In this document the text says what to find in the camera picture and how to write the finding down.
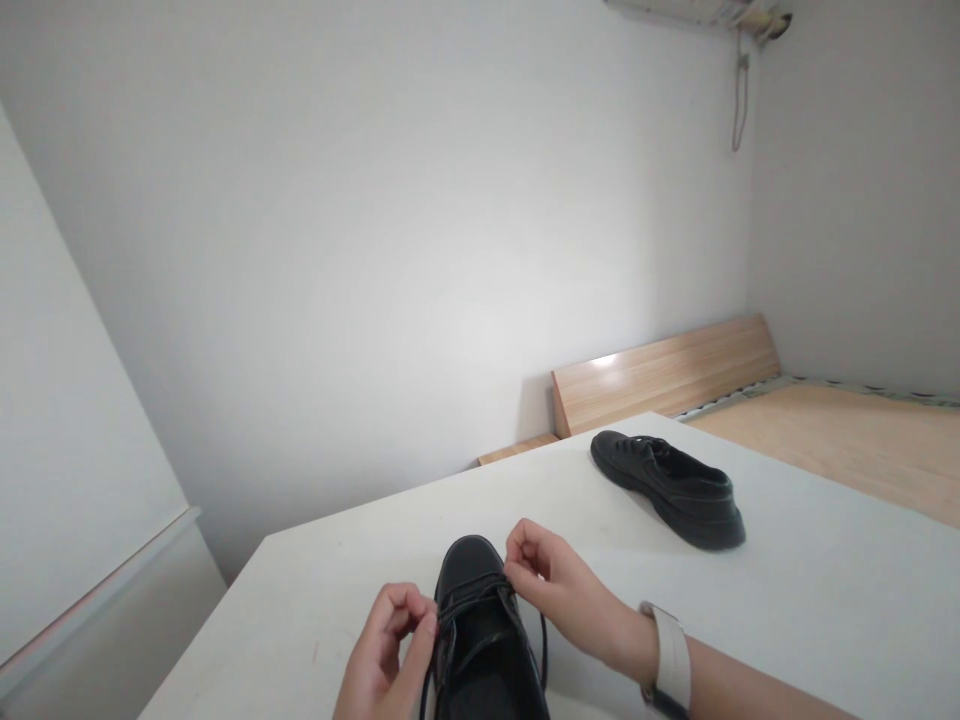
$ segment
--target white table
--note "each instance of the white table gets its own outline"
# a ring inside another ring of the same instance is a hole
[[[591,435],[573,437],[267,538],[142,720],[330,717],[380,586],[430,594],[454,540],[502,548],[522,516],[626,602],[846,710],[960,718],[960,532],[659,415],[610,427],[726,470],[746,544],[690,547],[596,470]],[[535,617],[525,608],[539,652]],[[549,640],[554,718],[643,715],[635,686]]]

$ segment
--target shoe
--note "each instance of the shoe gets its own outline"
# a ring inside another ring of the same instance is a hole
[[[431,675],[436,720],[548,720],[546,621],[541,615],[541,674],[503,561],[486,538],[469,535],[450,546],[434,599],[439,630],[423,683],[421,720]]]
[[[645,495],[663,521],[703,550],[728,550],[747,538],[733,483],[722,470],[671,447],[666,440],[604,430],[590,444],[600,472]]]

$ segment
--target light wood panel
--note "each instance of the light wood panel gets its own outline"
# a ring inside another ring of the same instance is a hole
[[[795,385],[693,427],[960,528],[960,413]]]
[[[553,372],[557,433],[642,412],[674,416],[780,372],[762,315],[738,318]]]
[[[508,448],[503,448],[502,450],[497,450],[496,452],[487,453],[477,458],[477,462],[481,465],[489,465],[492,462],[497,460],[503,460],[506,457],[511,457],[512,455],[519,455],[522,452],[527,450],[533,450],[534,448],[543,447],[544,445],[549,445],[550,443],[557,442],[560,438],[556,435],[540,435],[531,440],[525,440],[522,443],[517,443],[516,445],[511,445]]]

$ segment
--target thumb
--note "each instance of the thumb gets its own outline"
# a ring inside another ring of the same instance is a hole
[[[517,562],[508,562],[503,566],[503,574],[517,591],[517,595],[522,597],[528,603],[547,617],[550,617],[550,608],[553,605],[556,588],[549,582],[539,577],[532,570],[525,568]]]
[[[393,681],[388,697],[391,705],[397,710],[397,717],[409,717],[413,706],[420,699],[423,681],[430,667],[430,658],[433,657],[433,643],[437,637],[437,615],[428,612],[417,624],[413,632],[407,656],[403,659],[403,667]]]

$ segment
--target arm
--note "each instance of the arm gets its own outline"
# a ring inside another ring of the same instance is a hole
[[[614,596],[566,540],[530,520],[507,539],[504,572],[567,640],[644,688],[659,664],[653,620]],[[693,720],[849,718],[847,713],[688,637]]]

